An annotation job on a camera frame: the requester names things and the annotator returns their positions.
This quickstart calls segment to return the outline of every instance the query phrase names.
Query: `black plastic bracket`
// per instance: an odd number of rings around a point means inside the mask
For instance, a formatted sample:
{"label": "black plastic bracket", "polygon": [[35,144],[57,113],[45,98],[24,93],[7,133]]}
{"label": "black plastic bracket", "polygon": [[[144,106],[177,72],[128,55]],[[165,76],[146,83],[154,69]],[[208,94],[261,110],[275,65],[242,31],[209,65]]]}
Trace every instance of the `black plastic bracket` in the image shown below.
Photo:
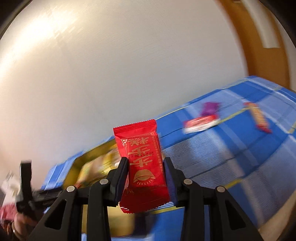
{"label": "black plastic bracket", "polygon": [[169,157],[164,159],[164,168],[171,201],[185,207],[181,241],[204,240],[204,205],[210,209],[211,241],[263,241],[226,188],[204,188],[186,179]]}
{"label": "black plastic bracket", "polygon": [[17,211],[24,213],[34,220],[39,220],[42,212],[50,207],[62,193],[62,188],[32,191],[31,161],[22,161],[20,164],[20,192],[16,197]]}
{"label": "black plastic bracket", "polygon": [[81,241],[82,205],[88,204],[87,240],[111,241],[107,206],[116,207],[128,174],[128,159],[91,187],[69,186],[50,207],[28,241]]}

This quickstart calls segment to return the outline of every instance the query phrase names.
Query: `orange snack bar wrapper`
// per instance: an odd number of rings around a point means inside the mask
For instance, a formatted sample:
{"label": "orange snack bar wrapper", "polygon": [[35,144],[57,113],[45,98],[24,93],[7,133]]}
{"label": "orange snack bar wrapper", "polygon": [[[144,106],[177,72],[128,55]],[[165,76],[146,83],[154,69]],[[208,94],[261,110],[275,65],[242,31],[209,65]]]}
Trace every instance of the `orange snack bar wrapper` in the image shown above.
{"label": "orange snack bar wrapper", "polygon": [[124,213],[145,212],[170,201],[165,182],[156,121],[113,128],[121,157],[129,161],[121,201]]}
{"label": "orange snack bar wrapper", "polygon": [[272,133],[271,129],[269,128],[269,124],[259,106],[252,102],[245,102],[244,105],[250,109],[250,112],[256,122],[257,128],[266,133]]}

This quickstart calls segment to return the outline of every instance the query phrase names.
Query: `red snack packet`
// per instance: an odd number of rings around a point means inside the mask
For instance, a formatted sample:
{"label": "red snack packet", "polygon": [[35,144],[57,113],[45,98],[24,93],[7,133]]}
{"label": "red snack packet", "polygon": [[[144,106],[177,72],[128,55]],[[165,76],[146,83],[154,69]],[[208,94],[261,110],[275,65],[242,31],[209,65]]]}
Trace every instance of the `red snack packet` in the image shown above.
{"label": "red snack packet", "polygon": [[186,121],[184,123],[184,133],[193,133],[207,130],[217,124],[219,124],[220,119],[218,115],[206,115],[193,120]]}
{"label": "red snack packet", "polygon": [[244,103],[245,106],[249,108],[251,111],[251,114],[256,122],[256,126],[259,130],[262,130],[266,133],[272,133],[271,129],[269,128],[269,124],[267,120],[265,119],[264,114],[262,113],[259,106],[252,102],[246,102]]}
{"label": "red snack packet", "polygon": [[0,207],[0,221],[9,220],[13,221],[17,214],[17,207],[14,203],[4,205]]}
{"label": "red snack packet", "polygon": [[128,178],[119,203],[124,213],[145,212],[170,201],[156,121],[113,128],[121,157],[129,160]]}

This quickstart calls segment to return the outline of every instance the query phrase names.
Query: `golden logo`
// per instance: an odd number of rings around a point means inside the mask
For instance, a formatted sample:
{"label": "golden logo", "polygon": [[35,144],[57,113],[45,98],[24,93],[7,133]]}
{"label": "golden logo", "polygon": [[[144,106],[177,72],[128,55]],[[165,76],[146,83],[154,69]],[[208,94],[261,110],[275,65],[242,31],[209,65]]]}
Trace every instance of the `golden logo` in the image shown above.
{"label": "golden logo", "polygon": [[143,169],[136,172],[133,178],[133,182],[137,182],[137,184],[141,185],[146,185],[152,182],[153,179],[155,179],[155,176],[152,174],[152,172],[147,169]]}

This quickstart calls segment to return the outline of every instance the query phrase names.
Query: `purple candy wrapper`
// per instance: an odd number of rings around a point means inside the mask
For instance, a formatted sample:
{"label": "purple candy wrapper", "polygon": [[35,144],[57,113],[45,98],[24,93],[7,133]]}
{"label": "purple candy wrapper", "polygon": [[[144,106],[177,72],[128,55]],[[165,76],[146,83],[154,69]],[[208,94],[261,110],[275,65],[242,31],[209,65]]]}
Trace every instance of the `purple candy wrapper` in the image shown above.
{"label": "purple candy wrapper", "polygon": [[214,115],[219,109],[220,103],[205,102],[202,110],[202,116]]}

